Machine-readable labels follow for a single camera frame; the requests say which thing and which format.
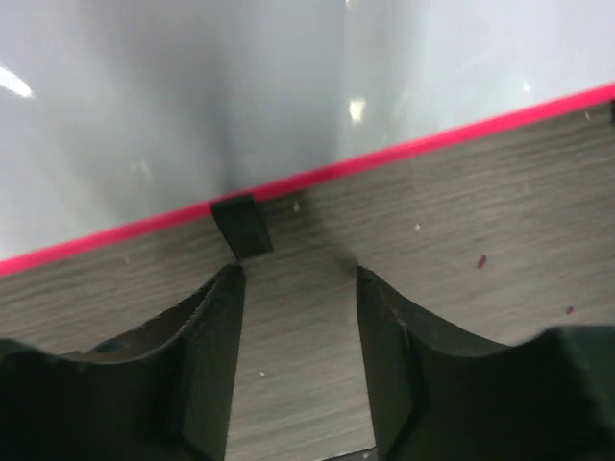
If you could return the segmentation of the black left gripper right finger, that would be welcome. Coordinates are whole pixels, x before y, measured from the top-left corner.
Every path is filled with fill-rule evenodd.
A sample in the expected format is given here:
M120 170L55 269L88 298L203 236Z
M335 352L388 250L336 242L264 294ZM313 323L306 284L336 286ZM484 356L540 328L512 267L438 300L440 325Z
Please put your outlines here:
M365 268L357 321L380 459L613 458L613 327L550 328L507 346Z

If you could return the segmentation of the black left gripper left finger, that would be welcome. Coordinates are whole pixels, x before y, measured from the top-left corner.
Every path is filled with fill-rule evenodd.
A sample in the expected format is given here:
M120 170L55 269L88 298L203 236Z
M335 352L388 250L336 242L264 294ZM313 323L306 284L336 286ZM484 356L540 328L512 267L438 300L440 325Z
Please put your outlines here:
M86 352L1 343L5 460L221 460L245 298L241 267Z

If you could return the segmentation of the pink framed whiteboard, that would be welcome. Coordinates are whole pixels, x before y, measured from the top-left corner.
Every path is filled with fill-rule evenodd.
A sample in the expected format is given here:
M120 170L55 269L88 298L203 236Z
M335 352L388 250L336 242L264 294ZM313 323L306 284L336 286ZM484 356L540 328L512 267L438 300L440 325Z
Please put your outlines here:
M610 1L5 1L1 272L613 96Z

